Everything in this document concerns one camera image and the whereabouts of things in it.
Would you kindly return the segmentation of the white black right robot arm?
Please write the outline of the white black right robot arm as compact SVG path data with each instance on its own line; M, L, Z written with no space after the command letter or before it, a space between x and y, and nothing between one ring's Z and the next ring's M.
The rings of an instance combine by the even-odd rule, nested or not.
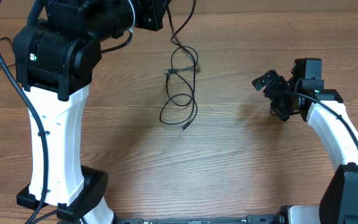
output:
M326 89L321 74L285 80L276 71L252 81L269 98L270 112L286 121L300 114L317 134L334 169L318 205L292 205L279 223L358 223L358 132L339 93Z

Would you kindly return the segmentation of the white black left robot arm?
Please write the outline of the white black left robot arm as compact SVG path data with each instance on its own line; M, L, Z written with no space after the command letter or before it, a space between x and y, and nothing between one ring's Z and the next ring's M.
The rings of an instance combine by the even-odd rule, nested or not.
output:
M15 72L0 65L29 110L32 177L16 196L33 211L55 207L71 223L113 223L108 174L80 162L81 124L102 41L134 28L157 31L169 1L36 1L12 48Z

